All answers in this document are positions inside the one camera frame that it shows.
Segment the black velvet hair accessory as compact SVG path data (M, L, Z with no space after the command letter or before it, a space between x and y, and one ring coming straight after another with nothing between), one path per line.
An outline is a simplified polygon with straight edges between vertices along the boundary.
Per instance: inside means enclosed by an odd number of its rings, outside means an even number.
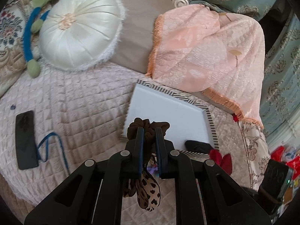
M187 140L184 145L186 150L191 152L209 154L210 151L213 150L213 147L210 144L194 140Z

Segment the leopard print bow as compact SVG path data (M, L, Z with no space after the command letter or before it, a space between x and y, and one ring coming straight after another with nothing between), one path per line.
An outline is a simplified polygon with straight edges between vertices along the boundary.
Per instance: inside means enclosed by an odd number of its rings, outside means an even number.
M143 167L141 177L136 180L129 179L123 191L124 198L133 197L136 194L140 208L149 212L157 208L161 201L160 186L153 174L158 174L157 158L154 153L147 165Z

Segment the brown scrunchie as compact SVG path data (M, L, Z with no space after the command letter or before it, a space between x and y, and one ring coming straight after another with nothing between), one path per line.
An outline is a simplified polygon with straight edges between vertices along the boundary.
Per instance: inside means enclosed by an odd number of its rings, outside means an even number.
M132 123L130 123L127 128L127 138L128 140L134 140L137 136L137 131L139 128L144 129L144 141L147 144L154 144L155 142L155 129L161 128L163 136L166 135L166 131L170 128L168 122L150 122L149 119L142 120L141 118L135 118Z

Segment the red velvet bow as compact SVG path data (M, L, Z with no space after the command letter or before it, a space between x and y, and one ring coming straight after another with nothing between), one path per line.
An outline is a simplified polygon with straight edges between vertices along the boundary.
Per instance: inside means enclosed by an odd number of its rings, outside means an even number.
M219 165L229 176L233 172L232 158L230 153L222 156L220 151L216 149L212 149L209 152L209 157L213 160L217 165Z

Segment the striped black white tray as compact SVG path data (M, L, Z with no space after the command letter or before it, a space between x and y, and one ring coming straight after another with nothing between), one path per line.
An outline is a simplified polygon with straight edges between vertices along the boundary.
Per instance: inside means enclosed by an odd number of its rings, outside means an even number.
M131 100L121 138L127 138L127 128L135 118L150 122L168 122L165 138L177 150L186 151L185 142L194 140L219 149L219 141L212 114L208 106L176 93L164 86L138 80Z

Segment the red tassel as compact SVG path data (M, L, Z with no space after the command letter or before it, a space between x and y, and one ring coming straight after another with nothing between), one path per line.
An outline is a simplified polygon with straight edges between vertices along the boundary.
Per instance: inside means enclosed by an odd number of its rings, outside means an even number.
M240 115L240 114L236 115L235 113L232 114L232 117L235 122L239 122L243 119L242 115Z

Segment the beige quilted bedspread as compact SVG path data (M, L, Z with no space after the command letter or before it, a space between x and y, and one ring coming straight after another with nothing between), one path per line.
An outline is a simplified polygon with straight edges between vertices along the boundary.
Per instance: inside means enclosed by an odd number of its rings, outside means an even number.
M68 176L56 139L51 137L48 161L19 170L15 150L16 116L34 111L37 144L50 132L63 142L70 172L83 161L102 161L125 147L120 137L130 98L143 75L111 62L85 72L65 72L42 64L40 76L23 72L1 98L1 196L17 219L26 216ZM241 186L258 189L270 159L263 132L256 125L235 123L225 111L183 91L174 90L208 106L222 155L231 154L231 177ZM136 197L123 199L121 224L176 224L172 180L157 179L160 206L142 210Z

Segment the black smartphone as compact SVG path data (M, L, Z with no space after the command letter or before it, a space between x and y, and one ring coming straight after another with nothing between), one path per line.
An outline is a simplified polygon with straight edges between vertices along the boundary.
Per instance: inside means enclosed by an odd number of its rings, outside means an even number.
M17 163L20 170L38 167L35 121L34 112L32 110L16 116L15 147Z

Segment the peach fringed blanket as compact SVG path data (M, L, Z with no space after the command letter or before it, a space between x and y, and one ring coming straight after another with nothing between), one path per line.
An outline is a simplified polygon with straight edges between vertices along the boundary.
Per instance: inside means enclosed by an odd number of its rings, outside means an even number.
M199 92L239 120L262 125L264 59L264 33L255 19L194 4L157 17L146 74L165 86Z

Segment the round white satin cushion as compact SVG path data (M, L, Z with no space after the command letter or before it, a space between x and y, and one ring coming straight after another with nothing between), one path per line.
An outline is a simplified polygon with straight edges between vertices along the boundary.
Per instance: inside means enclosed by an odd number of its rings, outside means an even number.
M122 0L59 0L40 29L40 52L60 70L87 70L115 54L125 18Z

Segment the floral embroidered pillow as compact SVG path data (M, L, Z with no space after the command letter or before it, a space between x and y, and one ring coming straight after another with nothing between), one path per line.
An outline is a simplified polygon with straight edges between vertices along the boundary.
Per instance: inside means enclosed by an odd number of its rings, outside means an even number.
M32 10L32 0L16 0L1 11L1 95L26 69L23 34Z

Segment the grey bolster pillow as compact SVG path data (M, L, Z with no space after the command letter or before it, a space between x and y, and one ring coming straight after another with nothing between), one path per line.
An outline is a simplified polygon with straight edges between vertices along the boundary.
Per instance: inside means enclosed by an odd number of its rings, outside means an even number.
M126 9L120 42L111 62L145 74L153 48L156 18L171 9L171 0L122 0Z

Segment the green blue plush toy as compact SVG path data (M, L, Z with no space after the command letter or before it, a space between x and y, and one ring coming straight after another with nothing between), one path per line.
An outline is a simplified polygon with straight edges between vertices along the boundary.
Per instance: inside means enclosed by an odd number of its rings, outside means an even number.
M31 51L31 35L36 34L40 31L44 21L46 20L49 11L46 11L41 15L40 18L37 16L40 14L43 6L52 0L32 0L33 10L30 17L26 23L24 34L23 34L23 53L26 62L26 68L28 74L31 78L37 78L40 75L40 65L34 59L33 53Z

